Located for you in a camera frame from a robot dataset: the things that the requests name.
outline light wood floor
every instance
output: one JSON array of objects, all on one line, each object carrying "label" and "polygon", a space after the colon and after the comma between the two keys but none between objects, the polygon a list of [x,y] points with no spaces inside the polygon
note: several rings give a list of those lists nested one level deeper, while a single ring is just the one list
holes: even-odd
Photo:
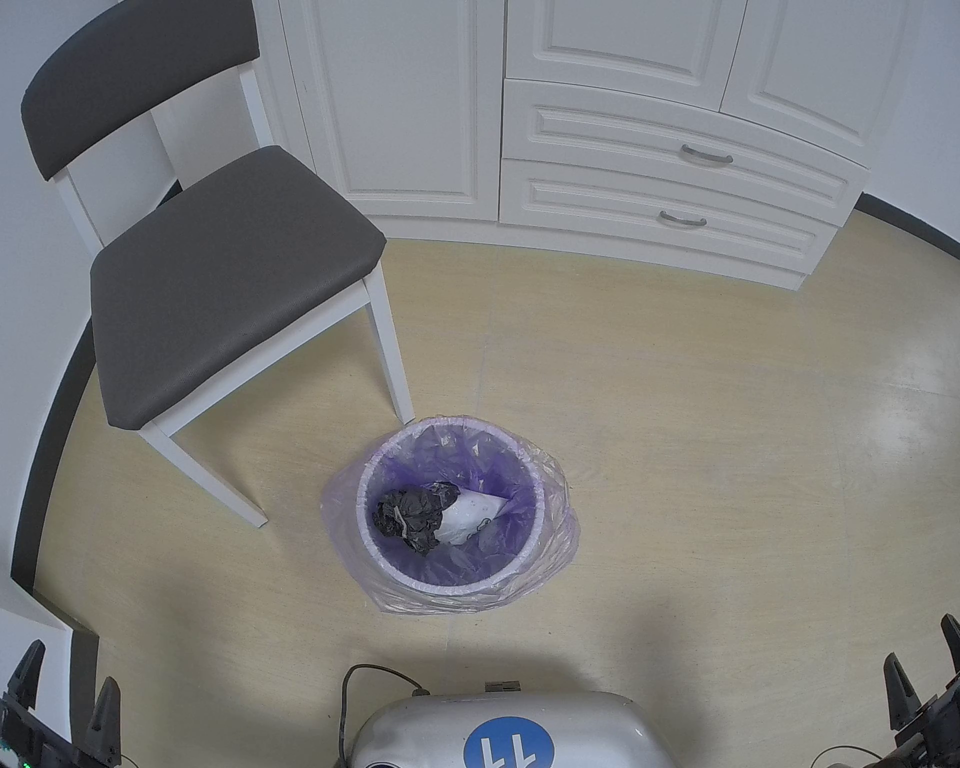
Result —
[{"label": "light wood floor", "polygon": [[[922,700],[942,690],[938,623],[960,612],[960,262],[854,213],[796,294],[442,243],[392,242],[384,269],[418,414],[473,414],[554,454],[576,562],[474,616],[365,600],[318,516],[327,478],[397,428],[362,314],[183,434],[263,506],[261,530],[107,427],[94,376],[37,584],[100,635],[141,768],[329,766],[358,661],[434,692],[615,691],[686,768],[888,751],[892,650]],[[351,689],[351,732],[409,692],[378,673]]]}]

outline trash can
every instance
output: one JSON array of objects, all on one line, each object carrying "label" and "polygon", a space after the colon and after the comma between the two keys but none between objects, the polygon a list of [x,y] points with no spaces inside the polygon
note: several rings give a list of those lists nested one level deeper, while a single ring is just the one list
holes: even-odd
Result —
[{"label": "trash can", "polygon": [[[506,502],[463,543],[439,543],[425,555],[377,530],[373,513],[385,493],[438,481]],[[321,513],[350,575],[391,613],[506,605],[568,565],[580,536],[556,461],[464,416],[417,421],[377,441],[327,484]]]}]

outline chair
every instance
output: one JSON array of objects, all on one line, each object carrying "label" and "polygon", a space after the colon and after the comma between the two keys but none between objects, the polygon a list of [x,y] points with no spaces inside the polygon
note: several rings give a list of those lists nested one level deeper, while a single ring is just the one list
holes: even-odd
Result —
[{"label": "chair", "polygon": [[[273,145],[253,74],[251,0],[123,0],[34,76],[23,126],[94,256],[93,339],[107,419],[260,526],[263,512],[172,439],[215,402],[366,307],[396,414],[414,418],[380,268],[386,240]],[[237,67],[260,149],[104,246],[68,164],[134,117]]]}]

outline chair seat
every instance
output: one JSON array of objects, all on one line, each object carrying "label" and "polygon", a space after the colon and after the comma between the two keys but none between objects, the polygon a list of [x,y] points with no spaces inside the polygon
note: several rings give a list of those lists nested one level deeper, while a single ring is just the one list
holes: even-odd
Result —
[{"label": "chair seat", "polygon": [[187,188],[90,269],[109,423],[139,429],[368,275],[385,245],[363,214],[279,147]]}]

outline plastic bag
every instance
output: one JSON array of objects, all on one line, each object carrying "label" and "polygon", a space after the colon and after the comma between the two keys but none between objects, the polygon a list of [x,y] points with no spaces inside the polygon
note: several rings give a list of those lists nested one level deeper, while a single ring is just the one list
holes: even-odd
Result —
[{"label": "plastic bag", "polygon": [[[438,480],[509,499],[463,544],[426,555],[372,523],[387,491]],[[493,424],[437,416],[381,438],[324,488],[321,515],[337,554],[388,613],[468,613],[507,605],[573,560],[580,526],[547,453]]]}]

